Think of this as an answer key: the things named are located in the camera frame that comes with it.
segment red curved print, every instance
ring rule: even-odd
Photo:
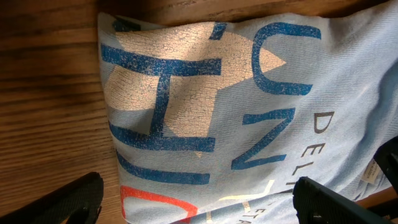
[[[124,199],[126,197],[135,197],[135,198],[140,198],[144,200],[150,200],[154,202],[162,202],[162,203],[167,203],[171,205],[178,206],[185,211],[188,212],[187,217],[181,221],[185,223],[190,223],[190,218],[192,216],[195,216],[197,214],[198,208],[188,202],[184,202],[182,200],[172,198],[172,197],[167,197],[163,195],[158,195],[150,192],[146,192],[143,190],[138,190],[134,189],[132,187],[127,187],[127,186],[120,186],[120,194],[121,194],[121,201],[122,201],[122,214],[123,218],[126,218],[126,213],[124,211]]]

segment white label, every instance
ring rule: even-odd
[[[380,173],[380,170],[381,169],[377,162],[372,159],[369,165],[366,167],[366,170],[363,173],[361,180],[370,184],[374,184],[374,181],[376,180],[377,175]]]

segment cloth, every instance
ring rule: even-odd
[[[298,223],[308,176],[359,200],[398,135],[398,2],[162,27],[100,14],[99,59],[129,223]]]

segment folded t-shirt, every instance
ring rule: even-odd
[[[359,200],[398,135],[398,2],[161,27],[100,14],[109,127],[129,223],[298,223],[308,176]]]

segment wood grain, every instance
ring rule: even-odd
[[[98,223],[125,223],[98,68],[98,11],[172,26],[283,12],[346,16],[380,2],[1,0],[0,215],[97,171],[105,182]]]

